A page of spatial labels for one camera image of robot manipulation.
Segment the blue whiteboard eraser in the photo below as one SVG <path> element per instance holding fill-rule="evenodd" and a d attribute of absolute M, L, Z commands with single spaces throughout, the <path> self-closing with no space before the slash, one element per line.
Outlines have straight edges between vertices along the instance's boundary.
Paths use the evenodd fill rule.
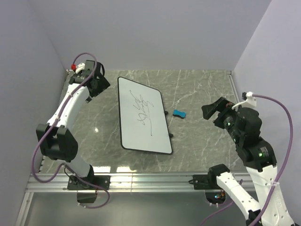
<path fill-rule="evenodd" d="M 184 119 L 186 117 L 186 113 L 182 111 L 178 111 L 176 109 L 173 110 L 173 116 Z"/>

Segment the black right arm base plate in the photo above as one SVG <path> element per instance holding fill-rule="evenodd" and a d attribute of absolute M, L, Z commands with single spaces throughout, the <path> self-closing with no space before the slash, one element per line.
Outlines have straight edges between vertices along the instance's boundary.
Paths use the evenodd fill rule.
<path fill-rule="evenodd" d="M 195 174 L 188 183 L 193 185 L 194 190 L 221 190 L 216 183 L 210 180 L 207 174 Z"/>

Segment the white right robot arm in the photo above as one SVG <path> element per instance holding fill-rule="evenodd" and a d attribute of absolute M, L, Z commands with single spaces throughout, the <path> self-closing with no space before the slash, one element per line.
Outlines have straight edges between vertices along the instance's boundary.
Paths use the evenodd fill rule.
<path fill-rule="evenodd" d="M 255 200 L 236 181 L 224 165 L 216 165 L 208 171 L 208 184 L 224 190 L 244 214 L 248 226 L 294 226 L 279 184 L 283 170 L 277 169 L 277 160 L 271 144 L 260 136 L 262 121 L 255 110 L 256 99 L 248 93 L 243 102 L 234 104 L 221 97 L 202 106 L 205 120 L 215 113 L 214 125 L 228 132 L 235 143 L 236 152 L 242 160 L 254 185 Z"/>

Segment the white whiteboard black frame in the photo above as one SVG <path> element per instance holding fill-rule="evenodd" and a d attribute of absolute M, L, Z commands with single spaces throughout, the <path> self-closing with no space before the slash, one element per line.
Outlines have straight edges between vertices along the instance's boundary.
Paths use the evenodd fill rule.
<path fill-rule="evenodd" d="M 161 92 L 123 77 L 117 82 L 122 148 L 172 154 Z"/>

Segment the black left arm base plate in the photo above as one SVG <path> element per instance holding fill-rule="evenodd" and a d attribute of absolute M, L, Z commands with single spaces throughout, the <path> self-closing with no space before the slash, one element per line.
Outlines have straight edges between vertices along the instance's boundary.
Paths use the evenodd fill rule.
<path fill-rule="evenodd" d="M 110 187 L 111 177 L 109 175 L 96 175 L 91 181 L 78 179 L 76 176 L 70 176 L 67 190 L 108 190 Z"/>

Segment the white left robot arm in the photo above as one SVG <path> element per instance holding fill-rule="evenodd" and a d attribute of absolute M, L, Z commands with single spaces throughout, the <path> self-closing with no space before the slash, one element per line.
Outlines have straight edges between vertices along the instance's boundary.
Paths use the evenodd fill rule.
<path fill-rule="evenodd" d="M 61 104 L 47 123 L 37 126 L 36 134 L 42 155 L 61 161 L 74 176 L 79 177 L 80 186 L 90 189 L 95 185 L 94 170 L 78 154 L 79 145 L 70 130 L 82 105 L 105 91 L 110 83 L 100 62 L 87 60 L 83 64 L 72 65 L 71 69 L 74 74 Z"/>

